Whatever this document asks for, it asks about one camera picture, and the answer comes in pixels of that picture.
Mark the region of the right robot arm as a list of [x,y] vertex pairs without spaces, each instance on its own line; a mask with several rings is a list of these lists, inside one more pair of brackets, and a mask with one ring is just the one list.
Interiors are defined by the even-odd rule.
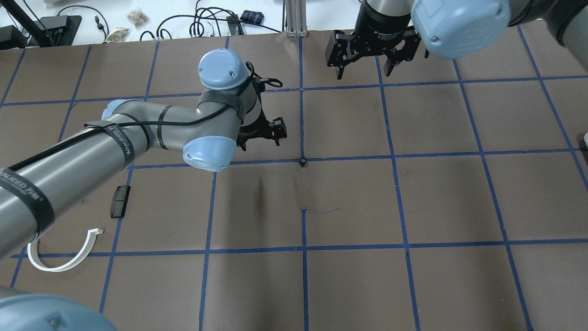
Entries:
[[351,34],[333,31],[326,65],[340,80],[347,65],[384,55],[384,74],[426,55],[463,58],[494,43],[508,27],[541,19],[557,44],[587,67],[585,0],[364,0]]

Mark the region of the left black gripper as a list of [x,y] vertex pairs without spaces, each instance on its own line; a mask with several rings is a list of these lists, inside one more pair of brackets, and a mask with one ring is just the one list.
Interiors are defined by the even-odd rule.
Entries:
[[281,141],[288,138],[288,130],[283,117],[268,121],[263,111],[261,94],[266,88],[256,89],[256,101],[252,109],[246,114],[244,125],[239,128],[237,146],[246,149],[246,142],[256,138],[273,140],[277,147]]

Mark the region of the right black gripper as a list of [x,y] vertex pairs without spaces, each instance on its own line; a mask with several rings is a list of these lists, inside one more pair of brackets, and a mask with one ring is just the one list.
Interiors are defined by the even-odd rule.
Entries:
[[[389,77],[396,65],[414,59],[421,42],[416,30],[408,30],[410,6],[407,0],[363,0],[352,35],[332,31],[325,50],[326,65],[337,80],[356,58],[384,54],[384,74]],[[401,49],[395,46],[404,42]]]

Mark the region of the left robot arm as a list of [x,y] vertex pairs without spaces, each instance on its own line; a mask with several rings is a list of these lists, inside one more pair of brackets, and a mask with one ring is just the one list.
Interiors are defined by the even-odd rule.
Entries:
[[113,100],[99,121],[19,163],[1,169],[1,258],[37,240],[66,212],[153,148],[179,151],[191,167],[225,171],[237,148],[264,138],[287,137],[281,117],[267,120],[262,78],[233,50],[204,54],[204,86],[193,108],[141,100]]

